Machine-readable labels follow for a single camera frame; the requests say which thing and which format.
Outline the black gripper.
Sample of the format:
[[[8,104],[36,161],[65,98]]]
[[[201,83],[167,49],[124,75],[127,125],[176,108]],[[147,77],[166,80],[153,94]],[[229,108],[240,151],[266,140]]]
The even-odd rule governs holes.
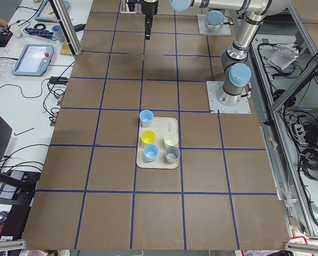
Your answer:
[[[150,40],[153,16],[157,14],[158,0],[140,1],[142,14],[145,15],[145,40]]]

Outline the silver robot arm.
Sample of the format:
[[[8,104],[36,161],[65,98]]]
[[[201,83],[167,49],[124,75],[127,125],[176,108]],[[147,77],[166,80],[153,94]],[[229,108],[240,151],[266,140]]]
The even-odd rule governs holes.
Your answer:
[[[207,29],[218,30],[223,26],[224,14],[218,10],[211,10],[207,13],[204,25]]]
[[[226,80],[216,93],[217,100],[225,106],[236,105],[242,90],[249,83],[251,69],[244,63],[248,50],[266,16],[285,10],[290,1],[170,1],[171,7],[182,12],[191,6],[199,8],[229,9],[245,12],[244,20],[230,45],[221,56]]]

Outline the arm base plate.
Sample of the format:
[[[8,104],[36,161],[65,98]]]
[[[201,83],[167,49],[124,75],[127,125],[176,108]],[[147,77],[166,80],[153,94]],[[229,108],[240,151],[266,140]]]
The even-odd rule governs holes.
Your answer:
[[[239,95],[229,95],[224,91],[223,81],[207,81],[210,113],[215,114],[251,114],[250,94],[243,88]]]
[[[212,19],[208,14],[197,15],[198,30],[200,35],[230,36],[229,21],[223,15]]]

